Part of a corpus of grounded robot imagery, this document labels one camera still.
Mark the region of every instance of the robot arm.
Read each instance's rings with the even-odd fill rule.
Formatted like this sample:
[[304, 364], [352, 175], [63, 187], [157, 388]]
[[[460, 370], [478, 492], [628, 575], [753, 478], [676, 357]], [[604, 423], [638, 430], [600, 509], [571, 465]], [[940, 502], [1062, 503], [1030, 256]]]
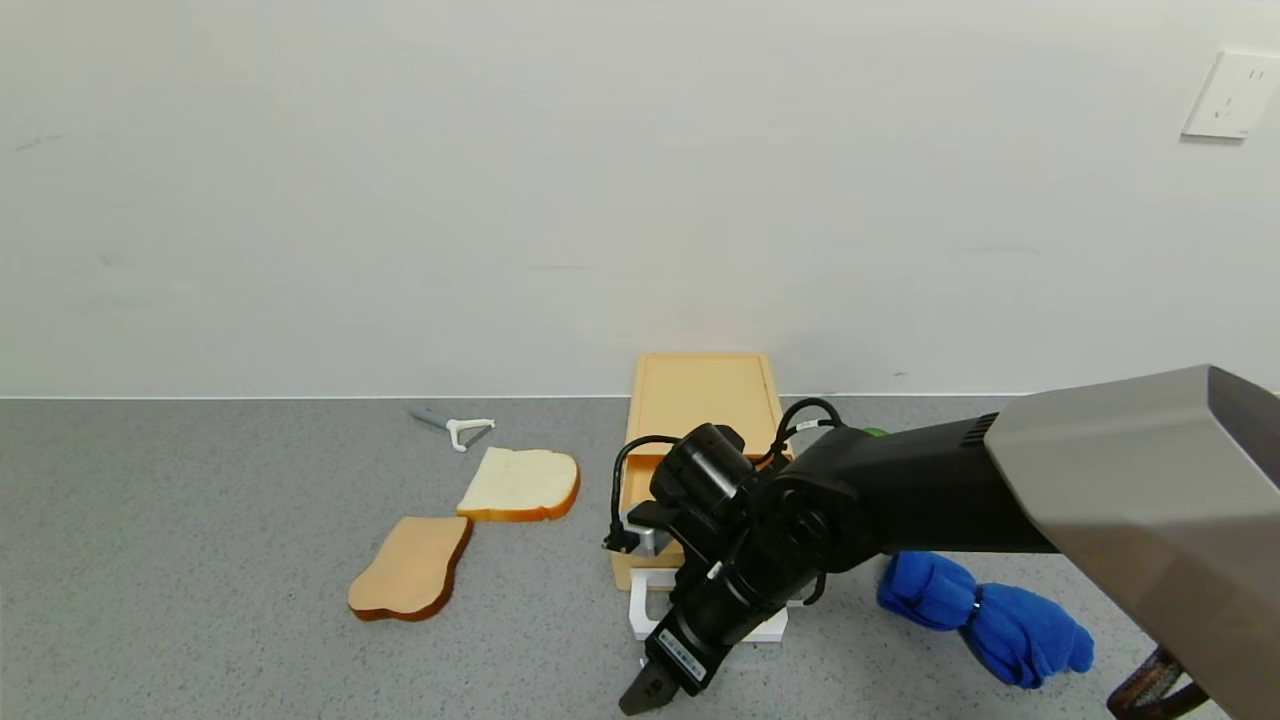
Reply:
[[791, 462], [756, 468], [732, 429], [707, 424], [659, 465], [655, 500], [627, 520], [680, 539], [686, 562], [626, 714], [705, 689], [733, 644], [827, 573], [956, 550], [1064, 552], [1228, 712], [1270, 716], [1275, 396], [1199, 366], [883, 437], [836, 420]]

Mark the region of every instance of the white plastic stand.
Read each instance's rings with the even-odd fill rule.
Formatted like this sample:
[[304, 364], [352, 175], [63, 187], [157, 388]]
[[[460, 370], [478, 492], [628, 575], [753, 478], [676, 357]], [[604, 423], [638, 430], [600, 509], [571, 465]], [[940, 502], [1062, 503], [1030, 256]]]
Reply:
[[[643, 641], [649, 637], [658, 626], [658, 620], [649, 618], [649, 609], [645, 607], [645, 598], [649, 596], [649, 591], [669, 591], [676, 587], [676, 569], [675, 568], [632, 568], [631, 569], [631, 609], [627, 612], [631, 620], [631, 632], [635, 633], [637, 641]], [[788, 602], [788, 607], [795, 607], [800, 605], [799, 602]], [[742, 642], [748, 643], [776, 643], [782, 642], [782, 633], [787, 629], [787, 609], [783, 607], [778, 612], [760, 623], [758, 628], [751, 630], [751, 634], [746, 635]]]

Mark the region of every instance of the brown strap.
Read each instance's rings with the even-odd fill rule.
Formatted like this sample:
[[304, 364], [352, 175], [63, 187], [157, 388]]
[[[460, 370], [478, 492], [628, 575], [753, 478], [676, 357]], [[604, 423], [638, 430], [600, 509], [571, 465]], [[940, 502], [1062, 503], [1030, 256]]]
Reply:
[[1171, 720], [1196, 710], [1208, 700], [1194, 680], [1174, 691], [1183, 676], [1183, 665], [1171, 652], [1157, 647], [1107, 698], [1107, 710], [1116, 720]]

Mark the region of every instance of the label sticker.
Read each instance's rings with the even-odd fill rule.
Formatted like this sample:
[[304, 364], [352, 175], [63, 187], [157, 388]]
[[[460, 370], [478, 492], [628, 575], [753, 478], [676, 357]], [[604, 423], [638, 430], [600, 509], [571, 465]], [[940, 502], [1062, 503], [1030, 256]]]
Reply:
[[676, 635], [671, 634], [671, 630], [663, 629], [658, 633], [658, 644], [667, 648], [667, 652], [676, 659], [676, 662], [680, 662], [699, 683], [707, 676], [707, 669], [703, 667], [703, 664], [694, 657], [694, 653], [689, 652], [689, 648], [676, 639]]

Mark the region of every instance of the air vent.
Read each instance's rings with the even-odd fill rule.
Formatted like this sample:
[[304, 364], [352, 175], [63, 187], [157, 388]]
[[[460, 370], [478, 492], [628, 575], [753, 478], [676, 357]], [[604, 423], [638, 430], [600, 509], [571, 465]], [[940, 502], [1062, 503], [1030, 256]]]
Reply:
[[1000, 413], [991, 413], [974, 420], [973, 427], [969, 428], [969, 432], [964, 434], [964, 439], [960, 441], [960, 447], [982, 445], [983, 438], [987, 437], [987, 430], [991, 429], [992, 423], [995, 423], [998, 416]]

